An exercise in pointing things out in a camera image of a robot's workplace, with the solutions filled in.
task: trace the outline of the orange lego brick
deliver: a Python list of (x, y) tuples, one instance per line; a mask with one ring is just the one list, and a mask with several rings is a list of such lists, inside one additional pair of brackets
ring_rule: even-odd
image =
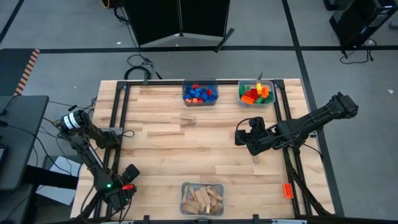
[(242, 96), (241, 100), (242, 100), (243, 102), (249, 104), (249, 105), (252, 105), (253, 102), (254, 102), (254, 99), (252, 99), (252, 98), (250, 98), (250, 97), (248, 97), (248, 96), (245, 96), (245, 95)]
[(291, 184), (284, 184), (284, 195), (285, 198), (292, 199), (293, 198), (293, 190)]
[(264, 99), (268, 97), (268, 87), (264, 87), (262, 88), (262, 93), (261, 93), (261, 97), (263, 97)]

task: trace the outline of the wooden tabletop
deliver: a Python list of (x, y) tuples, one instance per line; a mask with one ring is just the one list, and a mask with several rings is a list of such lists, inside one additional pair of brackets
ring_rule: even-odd
[[(307, 114), (300, 80), (284, 81), (292, 117)], [(116, 82), (101, 82), (93, 117), (93, 124), (99, 128), (109, 127)], [(236, 85), (219, 85), (218, 89), (220, 96), (216, 105), (186, 107), (182, 101), (181, 86), (131, 87), (124, 130), (133, 130), (136, 135), (123, 138), (119, 172), (134, 164), (141, 175), (133, 181), (137, 192), (132, 198), (127, 220), (142, 220), (144, 215), (150, 215), (151, 220), (198, 218), (180, 213), (180, 191), (184, 182), (224, 185), (226, 207), (224, 215), (218, 218), (252, 218), (253, 214), (259, 214), (260, 218), (294, 217), (292, 201), (284, 198), (282, 190), (282, 184), (288, 182), (282, 150), (263, 152), (258, 155), (260, 162), (254, 163), (245, 146), (234, 144), (234, 130), (244, 118), (262, 116), (267, 127), (275, 124), (274, 105), (268, 105), (265, 109), (242, 108), (238, 105)], [(277, 94), (282, 119), (285, 119), (280, 92), (277, 91)], [(122, 92), (116, 124), (119, 124), (123, 96)], [(194, 116), (196, 123), (182, 125), (175, 122), (181, 114)], [(249, 130), (247, 124), (241, 127)], [(309, 138), (307, 144), (318, 148), (314, 138)], [(300, 150), (308, 188), (333, 213), (319, 154), (306, 146)], [(97, 150), (97, 153), (103, 158), (103, 150)], [(81, 203), (92, 184), (93, 177), (83, 166), (71, 217), (80, 213)], [(300, 211), (304, 214), (298, 187), (297, 191)], [(118, 218), (119, 215), (115, 215), (113, 220)]]

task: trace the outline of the clear plastic bin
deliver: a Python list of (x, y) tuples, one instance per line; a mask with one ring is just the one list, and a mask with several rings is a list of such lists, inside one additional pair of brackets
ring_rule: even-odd
[[(199, 189), (202, 188), (202, 187), (211, 186), (211, 188), (214, 188), (214, 189), (215, 189), (216, 193), (218, 193), (220, 196), (222, 196), (223, 201), (222, 201), (221, 203), (223, 204), (223, 209), (221, 209), (221, 211), (220, 211), (218, 214), (216, 214), (216, 215), (213, 215), (213, 214), (198, 214), (198, 215), (197, 215), (197, 214), (193, 214), (193, 213), (184, 211), (184, 210), (182, 209), (182, 206), (183, 206), (182, 197), (183, 197), (184, 188), (185, 188), (186, 185), (188, 186), (188, 194), (187, 194), (187, 197), (192, 196), (192, 193), (191, 193), (191, 191), (189, 190), (190, 187), (193, 188), (194, 190), (199, 190)], [(224, 209), (225, 209), (225, 194), (224, 194), (224, 186), (223, 186), (222, 184), (202, 184), (202, 183), (198, 184), (198, 183), (184, 182), (184, 183), (181, 185), (181, 196), (180, 196), (180, 212), (181, 212), (181, 214), (183, 214), (183, 215), (195, 215), (195, 216), (220, 217), (220, 216), (222, 216), (222, 215), (224, 214)]]
[[(214, 89), (216, 90), (216, 99), (213, 100), (212, 102), (201, 102), (201, 103), (189, 103), (184, 100), (184, 95), (187, 95), (189, 93), (185, 92), (185, 88), (189, 85), (199, 85), (199, 88), (205, 88), (208, 89), (210, 86), (213, 86)], [(217, 80), (215, 78), (212, 79), (205, 79), (205, 80), (184, 80), (182, 82), (182, 100), (184, 101), (186, 106), (213, 106), (216, 104), (217, 99), (219, 97), (220, 93), (218, 92), (218, 84)]]
[[(261, 86), (262, 86), (262, 87), (264, 87), (264, 86), (267, 86), (267, 87), (268, 87), (268, 91), (271, 92), (270, 94), (272, 94), (272, 98), (268, 98), (268, 97), (267, 97), (267, 98), (266, 98), (266, 99), (267, 99), (267, 100), (266, 100), (266, 103), (262, 103), (262, 104), (259, 104), (259, 103), (254, 102), (252, 105), (249, 105), (249, 104), (243, 102), (243, 101), (241, 100), (241, 95), (240, 95), (240, 93), (239, 93), (239, 87), (240, 87), (241, 85), (244, 85), (244, 86), (250, 86), (251, 88), (256, 89), (256, 84), (257, 84), (258, 82), (261, 83)], [(257, 107), (257, 108), (261, 108), (261, 107), (265, 107), (265, 106), (267, 106), (267, 105), (269, 105), (269, 104), (272, 104), (272, 103), (275, 102), (274, 84), (273, 84), (271, 81), (268, 81), (268, 80), (240, 80), (240, 81), (238, 82), (238, 101), (239, 101), (239, 105), (245, 106), (245, 107)]]

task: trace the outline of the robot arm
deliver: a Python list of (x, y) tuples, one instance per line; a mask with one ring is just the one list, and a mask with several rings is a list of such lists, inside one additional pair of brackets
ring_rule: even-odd
[(262, 117), (248, 118), (250, 133), (238, 130), (237, 127), (235, 145), (246, 145), (250, 154), (254, 156), (270, 148), (276, 150), (287, 146), (299, 147), (311, 132), (320, 131), (325, 124), (334, 119), (350, 119), (357, 113), (358, 105), (349, 96), (339, 92), (332, 96), (325, 106), (301, 118), (281, 121), (267, 129)]
[(59, 136), (71, 144), (93, 174), (95, 189), (101, 195), (99, 198), (110, 203), (115, 211), (122, 210), (136, 192), (136, 186), (130, 183), (140, 172), (130, 164), (122, 175), (114, 173), (111, 169), (104, 167), (90, 145), (90, 139), (93, 139), (101, 149), (117, 149), (121, 147), (122, 136), (114, 131), (98, 129), (91, 123), (88, 114), (82, 110), (65, 115), (58, 125)]

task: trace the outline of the red lego brick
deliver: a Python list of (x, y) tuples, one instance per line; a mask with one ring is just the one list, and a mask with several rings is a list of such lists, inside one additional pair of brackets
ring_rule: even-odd
[(250, 94), (251, 94), (251, 98), (254, 100), (257, 100), (259, 98), (259, 94), (258, 94), (257, 90), (254, 88), (250, 90)]

